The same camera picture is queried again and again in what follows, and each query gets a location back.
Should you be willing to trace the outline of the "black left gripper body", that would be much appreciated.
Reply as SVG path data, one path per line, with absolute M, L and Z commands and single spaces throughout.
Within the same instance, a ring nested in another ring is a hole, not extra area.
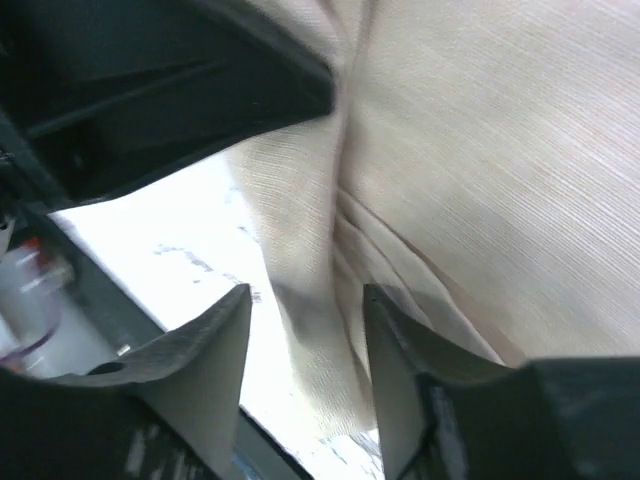
M 82 205 L 328 115 L 329 66 L 246 1 L 5 1 L 1 191 Z

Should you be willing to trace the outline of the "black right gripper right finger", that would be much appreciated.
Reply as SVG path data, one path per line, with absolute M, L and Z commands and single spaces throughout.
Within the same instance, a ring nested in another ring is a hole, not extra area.
M 508 368 L 404 313 L 376 285 L 362 310 L 389 479 L 635 479 L 639 361 Z

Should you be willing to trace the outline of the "beige cloth napkin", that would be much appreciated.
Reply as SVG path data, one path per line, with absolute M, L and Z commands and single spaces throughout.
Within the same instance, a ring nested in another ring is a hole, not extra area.
M 639 349 L 635 1 L 260 1 L 327 118 L 234 148 L 315 435 L 374 426 L 362 288 L 506 364 Z

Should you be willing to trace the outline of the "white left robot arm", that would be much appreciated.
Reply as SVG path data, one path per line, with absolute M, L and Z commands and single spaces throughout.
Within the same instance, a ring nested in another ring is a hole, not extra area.
M 328 115 L 327 62 L 246 1 L 1 5 L 1 361 L 56 333 L 85 258 L 50 220 Z

